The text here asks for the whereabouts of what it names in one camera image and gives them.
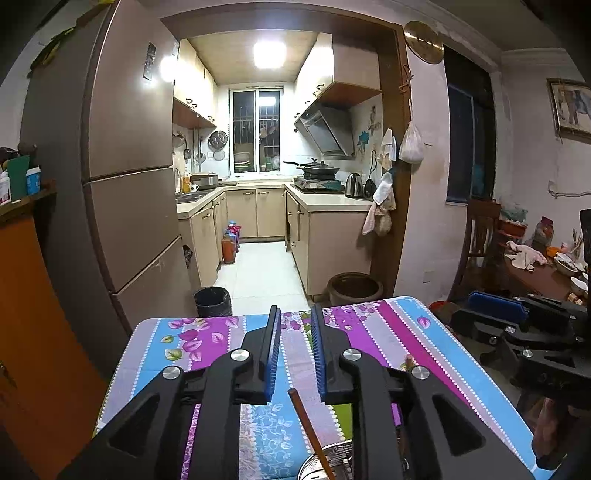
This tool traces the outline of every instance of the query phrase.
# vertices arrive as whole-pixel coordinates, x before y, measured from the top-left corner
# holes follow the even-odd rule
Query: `purple floral tablecloth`
[[[135,329],[113,375],[96,431],[167,365],[183,370],[210,365],[240,347],[244,334],[266,325],[267,313],[208,319],[148,319]],[[535,466],[532,434],[509,400],[464,347],[418,300],[398,297],[324,310],[331,327],[347,332],[352,346],[383,365],[403,368],[405,358],[437,375],[469,405],[533,472],[538,480],[551,472]],[[328,445],[351,438],[350,406],[320,402],[311,350],[310,312],[281,316],[281,350],[275,393],[266,406],[242,406],[239,477],[241,480],[295,478],[312,450],[287,390],[296,387],[317,431]],[[186,478],[192,435],[187,442],[182,478]]]

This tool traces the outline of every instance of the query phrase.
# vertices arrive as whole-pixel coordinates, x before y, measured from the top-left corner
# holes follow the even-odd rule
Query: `frying pan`
[[[327,165],[326,163],[324,163],[324,160],[321,161],[320,163],[318,163],[318,161],[315,158],[312,157],[308,157],[311,160],[314,160],[312,163],[296,163],[294,161],[285,161],[283,163],[288,163],[291,165],[295,165],[298,168],[301,168],[304,173],[308,173],[310,175],[334,175],[335,173],[337,173],[340,169],[336,168],[336,167],[331,167],[330,165]]]

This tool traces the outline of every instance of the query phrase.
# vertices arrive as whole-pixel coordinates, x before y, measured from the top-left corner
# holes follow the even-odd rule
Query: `bowl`
[[[566,275],[567,277],[572,277],[573,275],[576,275],[579,272],[579,270],[577,270],[577,267],[575,267],[572,263],[566,263],[565,261],[557,257],[554,257],[554,264],[556,265],[556,270],[558,270],[563,275]]]
[[[570,288],[573,290],[573,293],[577,296],[584,296],[587,298],[587,290],[588,286],[583,280],[579,280],[578,278],[572,277],[570,279]]]

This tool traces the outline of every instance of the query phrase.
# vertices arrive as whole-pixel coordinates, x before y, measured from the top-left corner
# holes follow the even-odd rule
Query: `window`
[[[280,171],[280,90],[233,90],[232,173]]]
[[[447,201],[490,200],[495,184],[496,124],[491,77],[446,47],[450,159]]]

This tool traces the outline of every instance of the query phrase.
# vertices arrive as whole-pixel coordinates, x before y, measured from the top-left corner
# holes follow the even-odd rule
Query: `refrigerator door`
[[[174,86],[163,81],[159,67],[174,54],[176,40],[135,0],[112,8],[86,85],[83,180],[172,164]]]
[[[107,288],[119,291],[178,235],[174,172],[161,168],[84,186],[86,210]]]
[[[154,317],[196,317],[180,236],[112,298],[132,329]]]

